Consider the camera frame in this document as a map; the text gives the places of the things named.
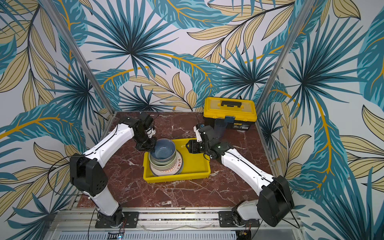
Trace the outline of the yellow plastic bin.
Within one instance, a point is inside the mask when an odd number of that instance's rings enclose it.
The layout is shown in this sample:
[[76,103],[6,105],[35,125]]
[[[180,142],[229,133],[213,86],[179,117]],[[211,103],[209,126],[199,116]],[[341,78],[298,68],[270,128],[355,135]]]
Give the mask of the yellow plastic bin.
[[189,139],[178,139],[172,141],[176,145],[176,151],[179,151],[183,157],[184,167],[181,173],[178,175],[156,177],[150,169],[150,153],[145,153],[143,163],[143,179],[147,183],[163,183],[208,178],[211,174],[210,162],[204,158],[203,154],[189,153],[186,148],[186,144]]

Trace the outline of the blue textured plastic cup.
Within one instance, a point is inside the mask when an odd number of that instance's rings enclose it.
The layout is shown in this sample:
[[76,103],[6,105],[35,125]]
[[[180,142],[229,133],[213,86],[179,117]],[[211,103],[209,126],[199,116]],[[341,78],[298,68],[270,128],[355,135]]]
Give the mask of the blue textured plastic cup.
[[227,129],[228,122],[226,119],[215,119],[214,133],[217,138],[221,138]]

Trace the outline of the dark blue bowl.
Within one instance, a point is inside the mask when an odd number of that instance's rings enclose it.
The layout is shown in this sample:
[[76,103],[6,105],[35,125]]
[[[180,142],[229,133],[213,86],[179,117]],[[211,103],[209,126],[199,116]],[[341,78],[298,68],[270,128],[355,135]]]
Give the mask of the dark blue bowl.
[[169,139],[158,139],[155,145],[155,150],[150,152],[150,157],[160,163],[172,160],[175,155],[176,145]]

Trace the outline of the white plate orange sunburst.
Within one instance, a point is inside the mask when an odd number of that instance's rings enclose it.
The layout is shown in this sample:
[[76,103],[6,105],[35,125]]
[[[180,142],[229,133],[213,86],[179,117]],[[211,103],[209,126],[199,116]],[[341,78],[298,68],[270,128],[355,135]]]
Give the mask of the white plate orange sunburst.
[[176,156],[165,166],[153,164],[150,160],[150,169],[156,177],[178,175],[184,167],[183,157],[179,151],[176,151]]

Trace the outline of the pale green bowl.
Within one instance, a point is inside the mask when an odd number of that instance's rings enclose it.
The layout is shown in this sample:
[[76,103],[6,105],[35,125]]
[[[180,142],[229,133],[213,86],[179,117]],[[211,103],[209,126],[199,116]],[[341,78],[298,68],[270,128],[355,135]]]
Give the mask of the pale green bowl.
[[155,168],[164,170],[171,168],[176,163],[176,157],[171,157],[170,159],[166,160],[165,162],[160,162],[156,158],[149,157],[151,165],[153,165]]

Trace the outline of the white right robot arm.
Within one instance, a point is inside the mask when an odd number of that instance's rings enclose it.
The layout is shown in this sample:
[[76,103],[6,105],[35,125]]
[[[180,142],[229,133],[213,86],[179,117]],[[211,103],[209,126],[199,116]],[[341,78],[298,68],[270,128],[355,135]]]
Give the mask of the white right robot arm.
[[256,201],[243,201],[232,208],[233,223],[245,225],[261,218],[267,225],[276,227],[295,207],[290,186],[283,176],[274,177],[256,167],[238,150],[216,137],[211,126],[194,126],[195,140],[186,147],[191,154],[203,154],[216,160],[241,177],[258,195]]

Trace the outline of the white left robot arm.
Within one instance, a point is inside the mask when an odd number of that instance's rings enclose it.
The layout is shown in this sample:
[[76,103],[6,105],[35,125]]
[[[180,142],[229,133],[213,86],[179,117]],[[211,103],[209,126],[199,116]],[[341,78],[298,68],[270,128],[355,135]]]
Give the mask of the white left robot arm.
[[98,219],[111,228],[124,223],[121,204],[108,189],[108,177],[104,171],[109,159],[126,142],[134,140],[136,150],[151,152],[156,146],[156,130],[153,118],[140,113],[139,117],[121,120],[119,124],[93,148],[83,154],[70,157],[70,182],[96,205]]

